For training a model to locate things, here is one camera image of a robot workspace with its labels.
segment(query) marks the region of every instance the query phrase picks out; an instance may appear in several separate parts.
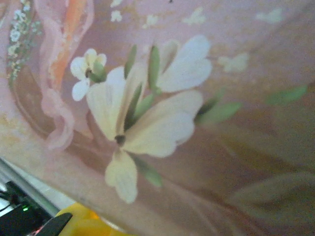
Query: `white flower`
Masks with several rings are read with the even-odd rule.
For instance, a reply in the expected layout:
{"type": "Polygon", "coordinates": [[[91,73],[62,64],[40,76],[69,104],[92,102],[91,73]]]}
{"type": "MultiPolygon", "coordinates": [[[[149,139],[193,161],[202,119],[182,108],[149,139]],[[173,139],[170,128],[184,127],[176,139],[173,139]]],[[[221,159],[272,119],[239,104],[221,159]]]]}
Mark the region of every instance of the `white flower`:
{"type": "Polygon", "coordinates": [[[120,3],[122,3],[123,0],[113,0],[113,2],[110,4],[110,7],[118,6],[120,3]]]}
{"type": "Polygon", "coordinates": [[[72,89],[72,97],[75,101],[80,101],[87,93],[90,87],[90,79],[87,76],[88,72],[94,73],[94,62],[98,61],[103,66],[106,64],[106,55],[96,53],[95,49],[88,49],[83,57],[73,59],[70,65],[72,75],[78,78],[72,89]]]}
{"type": "Polygon", "coordinates": [[[202,15],[202,11],[203,7],[196,8],[195,11],[188,18],[184,18],[182,22],[188,24],[189,26],[204,23],[206,21],[206,17],[202,15]]]}
{"type": "Polygon", "coordinates": [[[242,72],[248,67],[248,53],[240,53],[233,58],[219,57],[218,64],[224,66],[224,72],[242,72]]]}
{"type": "Polygon", "coordinates": [[[257,20],[265,21],[270,24],[274,24],[280,22],[282,20],[282,9],[275,8],[273,11],[269,13],[260,12],[256,15],[257,20]]]}
{"type": "Polygon", "coordinates": [[[121,15],[121,13],[120,13],[120,11],[112,11],[112,13],[111,13],[111,22],[115,22],[115,21],[117,21],[117,22],[120,22],[120,21],[122,21],[122,19],[123,19],[123,17],[122,17],[122,15],[121,15]]]}
{"type": "Polygon", "coordinates": [[[154,26],[158,22],[158,16],[155,15],[148,15],[147,22],[142,26],[143,29],[148,28],[149,26],[154,26]]]}
{"type": "Polygon", "coordinates": [[[16,30],[16,29],[12,29],[11,30],[11,32],[10,32],[10,39],[11,39],[12,42],[18,41],[20,36],[21,36],[21,33],[18,30],[16,30]]]}
{"type": "Polygon", "coordinates": [[[10,46],[10,47],[8,48],[8,55],[11,56],[11,57],[14,57],[14,58],[17,57],[17,54],[15,53],[15,50],[16,50],[19,46],[20,46],[19,43],[16,43],[16,44],[10,46]]]}
{"type": "Polygon", "coordinates": [[[202,105],[200,92],[184,91],[159,102],[125,130],[124,122],[134,92],[146,79],[144,66],[135,64],[126,80],[124,68],[118,67],[108,74],[105,82],[93,85],[87,93],[88,106],[96,123],[108,140],[117,143],[105,171],[105,181],[116,188],[118,196],[126,203],[134,202],[137,196],[137,168],[129,153],[157,158],[170,156],[177,145],[193,134],[193,119],[202,105]]]}
{"type": "Polygon", "coordinates": [[[24,4],[23,10],[24,10],[24,11],[29,11],[30,8],[31,8],[31,3],[30,3],[30,1],[27,1],[27,2],[24,4]]]}
{"type": "Polygon", "coordinates": [[[21,10],[16,10],[14,12],[14,19],[19,20],[20,22],[25,22],[27,18],[26,15],[21,10]]]}
{"type": "Polygon", "coordinates": [[[206,59],[210,43],[205,36],[197,35],[179,50],[179,43],[167,42],[160,52],[160,76],[157,87],[163,92],[176,92],[202,84],[212,70],[206,59]]]}

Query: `cream flower petal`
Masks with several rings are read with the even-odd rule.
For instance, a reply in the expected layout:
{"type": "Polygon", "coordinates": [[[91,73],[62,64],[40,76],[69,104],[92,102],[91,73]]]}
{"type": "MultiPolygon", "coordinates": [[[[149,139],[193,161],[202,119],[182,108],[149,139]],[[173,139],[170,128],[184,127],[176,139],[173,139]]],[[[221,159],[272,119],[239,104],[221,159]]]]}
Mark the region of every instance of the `cream flower petal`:
{"type": "Polygon", "coordinates": [[[163,92],[176,92],[201,85],[209,76],[212,65],[207,59],[189,61],[175,60],[158,81],[163,92]]]}
{"type": "Polygon", "coordinates": [[[87,102],[96,123],[104,135],[115,140],[116,123],[124,95],[124,68],[117,67],[103,83],[94,84],[87,93],[87,102]]]}
{"type": "Polygon", "coordinates": [[[124,149],[156,157],[171,155],[178,143],[190,138],[193,119],[202,106],[198,91],[185,91],[159,102],[126,131],[124,149]]]}
{"type": "Polygon", "coordinates": [[[90,68],[93,67],[93,64],[97,58],[97,52],[95,49],[90,48],[84,53],[84,58],[90,68]]]}
{"type": "Polygon", "coordinates": [[[85,71],[88,68],[88,65],[85,63],[83,57],[77,57],[73,59],[70,65],[71,74],[78,78],[79,80],[85,79],[85,71]]]}
{"type": "Polygon", "coordinates": [[[87,94],[90,88],[90,80],[85,79],[77,82],[72,88],[72,98],[74,101],[80,101],[87,94]]]}
{"type": "Polygon", "coordinates": [[[164,73],[174,60],[179,49],[179,42],[170,40],[162,46],[160,51],[160,73],[164,73]]]}
{"type": "Polygon", "coordinates": [[[203,35],[196,35],[188,40],[176,55],[175,60],[186,59],[196,61],[206,58],[210,50],[210,42],[203,35]]]}
{"type": "Polygon", "coordinates": [[[113,159],[105,171],[105,181],[115,187],[118,196],[126,203],[137,197],[137,167],[131,157],[122,150],[114,152],[113,159]]]}
{"type": "Polygon", "coordinates": [[[143,115],[126,131],[123,149],[136,154],[167,157],[177,146],[177,142],[187,140],[194,130],[191,115],[177,112],[161,115],[165,111],[155,109],[143,115]]]}
{"type": "Polygon", "coordinates": [[[121,111],[117,120],[117,134],[124,133],[124,121],[134,92],[136,91],[137,87],[142,84],[142,91],[139,99],[141,100],[146,87],[147,76],[147,69],[141,63],[136,63],[130,70],[126,79],[125,93],[122,101],[121,111]]]}
{"type": "Polygon", "coordinates": [[[105,65],[106,61],[107,61],[107,57],[105,54],[98,54],[96,60],[101,64],[101,65],[105,65]]]}

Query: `flower center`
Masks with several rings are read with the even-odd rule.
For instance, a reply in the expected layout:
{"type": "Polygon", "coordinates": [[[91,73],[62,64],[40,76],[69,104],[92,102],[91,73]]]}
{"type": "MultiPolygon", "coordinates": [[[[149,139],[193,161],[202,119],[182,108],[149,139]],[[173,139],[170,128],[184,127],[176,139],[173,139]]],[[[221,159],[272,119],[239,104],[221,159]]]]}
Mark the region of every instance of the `flower center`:
{"type": "Polygon", "coordinates": [[[115,137],[118,146],[122,147],[126,141],[125,135],[117,135],[115,137]]]}
{"type": "Polygon", "coordinates": [[[90,74],[92,74],[92,70],[90,68],[88,68],[86,71],[85,71],[85,77],[89,77],[90,74]]]}

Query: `floral painting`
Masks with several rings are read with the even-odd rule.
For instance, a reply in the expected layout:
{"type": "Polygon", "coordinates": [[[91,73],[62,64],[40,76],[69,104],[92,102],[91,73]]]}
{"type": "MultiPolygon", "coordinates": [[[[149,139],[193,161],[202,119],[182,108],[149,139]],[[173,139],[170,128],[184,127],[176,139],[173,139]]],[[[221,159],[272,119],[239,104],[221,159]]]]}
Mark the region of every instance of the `floral painting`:
{"type": "Polygon", "coordinates": [[[4,158],[132,234],[311,235],[312,1],[0,10],[4,158]]]}

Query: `painted leaf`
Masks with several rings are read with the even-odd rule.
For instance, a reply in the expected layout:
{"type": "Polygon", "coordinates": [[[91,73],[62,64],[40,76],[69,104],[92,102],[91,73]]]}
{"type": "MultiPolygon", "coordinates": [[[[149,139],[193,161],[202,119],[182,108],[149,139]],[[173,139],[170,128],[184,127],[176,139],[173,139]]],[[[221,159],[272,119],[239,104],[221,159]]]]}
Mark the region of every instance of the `painted leaf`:
{"type": "Polygon", "coordinates": [[[138,104],[138,100],[140,98],[140,94],[141,94],[141,89],[142,89],[142,85],[139,85],[136,89],[136,91],[133,94],[132,100],[130,102],[127,114],[126,114],[126,118],[125,118],[125,125],[124,125],[124,130],[128,130],[130,127],[132,127],[132,125],[134,124],[135,120],[133,120],[133,114],[136,110],[136,106],[138,104]]]}
{"type": "Polygon", "coordinates": [[[298,100],[307,92],[308,86],[303,85],[285,91],[276,92],[267,97],[266,103],[269,105],[286,105],[298,100]]]}
{"type": "Polygon", "coordinates": [[[299,170],[297,167],[274,157],[273,155],[260,152],[247,143],[221,137],[225,147],[231,154],[236,154],[238,160],[244,165],[255,170],[267,171],[272,174],[287,173],[299,170]]]}
{"type": "Polygon", "coordinates": [[[148,71],[148,80],[149,80],[149,87],[152,91],[155,91],[156,84],[158,80],[158,73],[159,73],[159,52],[156,46],[153,46],[150,53],[149,58],[149,71],[148,71]]]}
{"type": "Polygon", "coordinates": [[[231,145],[232,149],[235,148],[236,154],[237,152],[239,154],[245,152],[245,155],[251,154],[254,156],[256,154],[255,157],[258,159],[266,158],[266,162],[272,161],[277,163],[277,165],[274,165],[274,168],[269,167],[270,171],[277,171],[277,166],[280,167],[279,165],[283,164],[281,161],[286,163],[283,166],[283,171],[289,171],[293,166],[292,170],[295,170],[295,168],[308,171],[315,170],[314,154],[310,153],[309,149],[289,142],[285,137],[272,136],[230,124],[220,124],[213,131],[227,141],[227,145],[231,145]]]}
{"type": "Polygon", "coordinates": [[[223,97],[224,89],[221,89],[214,97],[210,98],[198,111],[197,116],[203,115],[211,110],[223,97]]]}
{"type": "Polygon", "coordinates": [[[136,164],[138,171],[147,179],[147,181],[157,187],[162,186],[162,177],[153,167],[149,166],[145,161],[136,157],[134,154],[130,156],[136,164]]]}
{"type": "Polygon", "coordinates": [[[125,76],[125,79],[127,78],[133,64],[134,64],[134,61],[135,61],[135,58],[136,58],[136,55],[137,55],[137,45],[134,45],[132,48],[131,48],[131,51],[128,55],[128,60],[125,64],[125,67],[124,67],[124,76],[125,76]]]}
{"type": "Polygon", "coordinates": [[[314,188],[314,174],[282,174],[236,191],[227,202],[269,225],[314,223],[314,188]]]}
{"type": "Polygon", "coordinates": [[[208,112],[196,117],[196,123],[219,123],[231,118],[240,108],[239,102],[230,102],[223,105],[215,105],[208,112]]]}
{"type": "Polygon", "coordinates": [[[146,96],[136,107],[133,115],[133,120],[136,122],[149,108],[152,106],[154,100],[153,93],[146,96]]]}

